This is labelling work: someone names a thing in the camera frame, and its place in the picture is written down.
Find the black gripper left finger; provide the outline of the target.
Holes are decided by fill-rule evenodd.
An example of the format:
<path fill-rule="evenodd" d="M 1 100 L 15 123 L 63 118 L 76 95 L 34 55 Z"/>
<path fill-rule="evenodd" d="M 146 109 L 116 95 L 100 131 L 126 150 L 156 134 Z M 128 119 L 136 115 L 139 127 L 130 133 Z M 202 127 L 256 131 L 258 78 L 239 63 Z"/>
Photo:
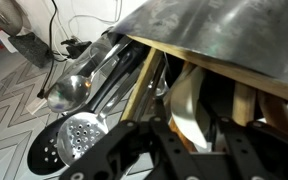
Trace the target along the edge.
<path fill-rule="evenodd" d="M 118 180 L 141 153 L 153 156 L 145 180 L 187 180 L 198 171 L 190 154 L 159 117 L 136 123 L 125 120 L 74 162 L 60 180 Z"/>

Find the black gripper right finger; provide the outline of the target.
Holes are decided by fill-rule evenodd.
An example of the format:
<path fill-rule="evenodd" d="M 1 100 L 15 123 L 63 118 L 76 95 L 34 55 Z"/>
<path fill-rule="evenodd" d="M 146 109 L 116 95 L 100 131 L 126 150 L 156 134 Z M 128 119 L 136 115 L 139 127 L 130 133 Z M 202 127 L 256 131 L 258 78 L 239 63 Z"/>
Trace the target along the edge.
<path fill-rule="evenodd" d="M 216 122 L 242 180 L 288 180 L 287 134 L 260 121 L 241 126 L 220 117 Z"/>

